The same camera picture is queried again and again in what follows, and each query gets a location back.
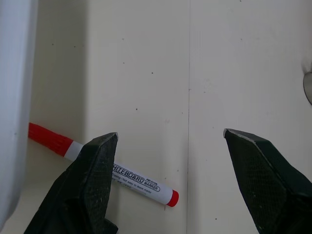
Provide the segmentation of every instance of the marker barrel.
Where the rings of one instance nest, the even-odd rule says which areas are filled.
[[[29,123],[28,137],[71,161],[78,157],[83,147],[76,141],[33,123]],[[117,162],[114,162],[112,180],[171,207],[175,206],[179,199],[177,191]]]

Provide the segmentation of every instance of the white surface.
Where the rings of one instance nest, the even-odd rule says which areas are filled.
[[[223,129],[270,140],[312,179],[310,0],[191,0],[188,233],[257,234]]]
[[[37,6],[37,0],[0,0],[0,231],[25,172]]]
[[[312,61],[311,4],[191,0],[189,234],[257,233],[224,128],[269,139],[312,179],[301,68]],[[42,0],[39,19],[31,120],[78,142],[118,131],[117,160],[181,197],[164,210],[113,185],[108,218],[121,234],[185,233],[189,2]],[[4,233],[26,228],[69,165],[34,142],[28,155],[21,203]]]
[[[77,142],[118,132],[116,160],[180,194],[169,208],[116,183],[120,234],[186,232],[188,0],[41,0],[30,120]],[[4,234],[22,233],[70,162],[29,141]]]

